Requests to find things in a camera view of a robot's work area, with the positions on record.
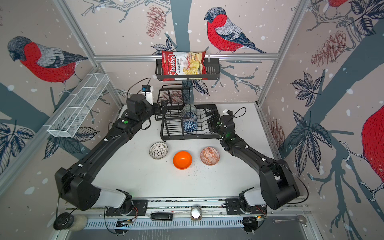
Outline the dark blue patterned bowl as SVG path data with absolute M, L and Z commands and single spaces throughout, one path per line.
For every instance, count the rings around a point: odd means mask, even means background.
M 193 121 L 192 119 L 184 119 L 183 129 L 186 133 L 194 133 L 198 129 L 198 123 L 197 121 Z

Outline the grey green patterned bowl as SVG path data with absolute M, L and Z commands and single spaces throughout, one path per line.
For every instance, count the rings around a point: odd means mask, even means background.
M 195 107 L 195 105 L 192 104 L 187 104 L 183 107 L 181 114 L 183 115 L 186 112 L 193 112 L 195 114 L 198 114 L 198 110 Z

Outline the black wire dish rack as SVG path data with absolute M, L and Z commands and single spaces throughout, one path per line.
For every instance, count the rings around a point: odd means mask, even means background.
M 160 137 L 166 141 L 218 139 L 216 122 L 220 121 L 215 104 L 193 104 L 189 89 L 183 85 L 163 85 L 158 104 L 166 103 L 167 111 L 155 116 L 161 122 Z

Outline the white brown patterned bowl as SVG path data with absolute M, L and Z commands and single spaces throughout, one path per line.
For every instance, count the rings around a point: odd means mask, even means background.
M 164 142 L 157 142 L 149 149 L 149 155 L 155 160 L 164 158 L 168 154 L 169 148 Z

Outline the orange plastic bowl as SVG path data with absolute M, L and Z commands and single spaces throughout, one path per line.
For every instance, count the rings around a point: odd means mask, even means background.
M 190 153 L 180 151 L 174 155 L 173 164 L 179 170 L 186 170 L 192 164 L 193 158 Z

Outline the blue white rimmed bowl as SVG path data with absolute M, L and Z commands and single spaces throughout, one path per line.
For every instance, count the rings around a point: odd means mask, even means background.
M 198 120 L 198 116 L 197 114 L 193 113 L 193 112 L 186 112 L 182 115 L 182 117 L 184 119 L 192 119 L 193 121 L 197 121 Z

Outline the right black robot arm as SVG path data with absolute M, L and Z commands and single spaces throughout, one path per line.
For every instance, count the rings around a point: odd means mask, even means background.
M 255 170 L 260 179 L 260 193 L 264 202 L 273 210 L 296 199 L 300 190 L 295 175 L 284 160 L 274 160 L 250 147 L 235 131 L 232 111 L 220 115 L 217 110 L 207 114 L 211 133 L 219 135 L 223 149 Z

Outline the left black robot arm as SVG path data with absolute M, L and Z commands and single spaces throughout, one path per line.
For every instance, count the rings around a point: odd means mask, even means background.
M 124 215 L 133 208 L 132 196 L 123 190 L 108 190 L 94 186 L 92 182 L 108 160 L 137 132 L 152 116 L 167 112 L 168 101 L 149 103 L 142 94 L 127 99 L 127 109 L 117 119 L 107 135 L 81 160 L 70 168 L 60 168 L 55 173 L 59 198 L 69 202 L 77 209 L 111 207 L 119 209 Z

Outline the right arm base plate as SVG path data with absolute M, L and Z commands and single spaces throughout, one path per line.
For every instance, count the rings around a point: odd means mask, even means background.
M 251 206 L 245 199 L 242 198 L 229 198 L 225 199 L 224 207 L 226 208 L 227 215 L 266 215 L 266 205 Z

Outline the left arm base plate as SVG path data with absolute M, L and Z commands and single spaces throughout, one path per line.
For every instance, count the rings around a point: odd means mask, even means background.
M 107 217 L 136 217 L 145 216 L 148 206 L 148 200 L 130 200 L 124 202 L 121 207 L 107 207 Z

